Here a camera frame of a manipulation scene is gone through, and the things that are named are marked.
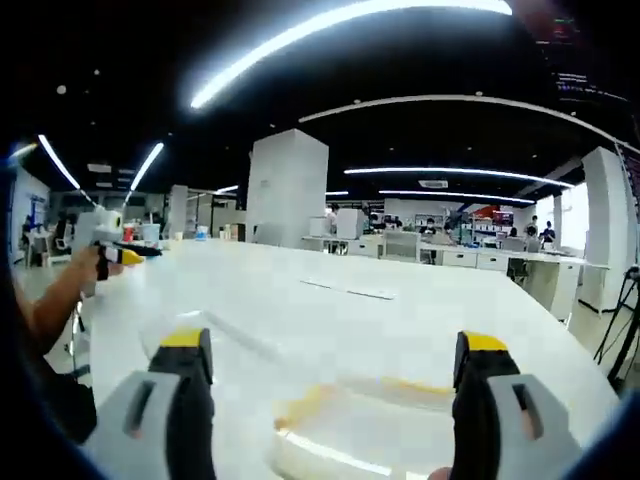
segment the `column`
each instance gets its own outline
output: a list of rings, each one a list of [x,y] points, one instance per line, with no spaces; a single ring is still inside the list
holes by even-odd
[[[554,245],[560,249],[562,246],[562,195],[553,197],[553,230],[556,232]]]
[[[610,270],[585,267],[580,301],[597,311],[609,311],[615,309],[624,273],[634,262],[630,222],[635,224],[636,219],[630,213],[630,189],[620,158],[598,147],[582,163],[589,195],[585,258],[609,265]]]
[[[186,185],[174,185],[171,187],[169,197],[169,235],[173,238],[174,233],[184,232],[187,226],[187,196],[189,187]]]
[[[253,146],[247,192],[247,241],[255,226],[276,225],[280,245],[303,248],[309,219],[324,215],[329,147],[300,130]]]

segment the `desk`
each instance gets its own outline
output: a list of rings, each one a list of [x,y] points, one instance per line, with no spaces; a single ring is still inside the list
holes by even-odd
[[[306,235],[302,237],[313,251],[324,251],[324,246],[336,245],[338,255],[356,255],[361,257],[380,258],[382,255],[381,235],[362,235],[358,239],[339,238],[335,235],[323,235],[321,237]]]
[[[493,248],[466,248],[449,245],[422,243],[422,250],[445,252],[443,264],[498,270],[506,273],[510,260],[519,259],[529,262],[529,277],[524,289],[558,320],[566,322],[573,310],[578,289],[580,267],[597,268],[601,272],[608,265],[589,263],[582,258],[563,257],[546,253],[513,252]],[[601,284],[604,275],[600,276]]]
[[[310,278],[385,290],[394,299],[301,282]],[[178,242],[164,256],[99,285],[86,300],[96,404],[130,372],[147,368],[143,325],[193,310],[210,311],[310,363],[433,386],[451,385],[458,331],[495,335],[521,371],[536,375],[569,409],[570,429],[581,445],[617,405],[587,351],[504,275],[215,239]],[[255,378],[264,390],[243,394],[234,387],[243,365],[225,358],[215,340],[213,357],[219,478],[273,478],[262,460],[273,428],[268,385]],[[229,413],[242,408],[242,415]]]

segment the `floor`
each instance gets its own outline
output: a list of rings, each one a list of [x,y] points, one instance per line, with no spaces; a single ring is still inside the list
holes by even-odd
[[[55,279],[56,275],[62,268],[64,268],[64,265],[56,265],[52,268],[31,269],[25,269],[24,267],[18,265],[15,267],[14,271],[18,283],[24,290],[26,297],[29,300],[36,300],[44,293],[47,286]],[[604,357],[601,365],[602,370],[605,374],[613,365],[615,357],[620,351],[624,334],[626,332],[625,327],[627,325],[627,322],[631,318],[631,313],[632,312],[630,309],[623,308],[611,328],[611,332],[609,333],[607,341],[607,347],[609,347],[612,343],[613,344],[609,352]],[[600,342],[602,341],[602,337],[607,329],[607,326],[609,325],[611,317],[611,313],[605,313],[602,316],[598,316],[595,312],[576,301],[573,307],[571,320],[569,322],[569,331],[587,349],[587,351],[594,355]],[[90,320],[90,318],[83,318],[83,321],[88,329],[90,329]],[[47,361],[59,373],[67,373],[73,371],[74,359],[75,368],[85,367],[89,364],[89,347],[87,337],[82,334],[79,334],[79,337],[74,336],[74,338],[76,338],[74,342],[74,356],[71,356],[68,352],[68,344],[71,340],[71,337],[72,326],[71,322],[69,322],[56,345],[46,356]],[[627,381],[625,383],[626,388],[640,387],[640,355],[636,355],[635,358],[632,357],[633,351],[637,345],[636,342],[637,339],[634,340],[631,354],[623,364],[621,370],[621,372],[623,372],[623,376],[627,373],[627,371],[629,372],[627,374]],[[90,373],[82,375],[79,380],[81,383],[90,385]]]

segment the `white cabinet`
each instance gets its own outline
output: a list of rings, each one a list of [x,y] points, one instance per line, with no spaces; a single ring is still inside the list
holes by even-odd
[[[476,268],[477,253],[443,252],[442,265]]]
[[[509,268],[509,257],[504,255],[478,254],[476,267],[481,270],[496,270],[507,273]]]

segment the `office chair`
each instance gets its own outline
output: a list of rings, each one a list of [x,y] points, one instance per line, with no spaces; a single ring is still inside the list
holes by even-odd
[[[385,230],[382,257],[401,262],[420,262],[420,234]]]
[[[522,258],[510,258],[507,276],[517,285],[524,286],[524,281],[529,276],[527,261]]]
[[[524,252],[525,242],[521,238],[507,237],[502,240],[502,249],[510,252]]]

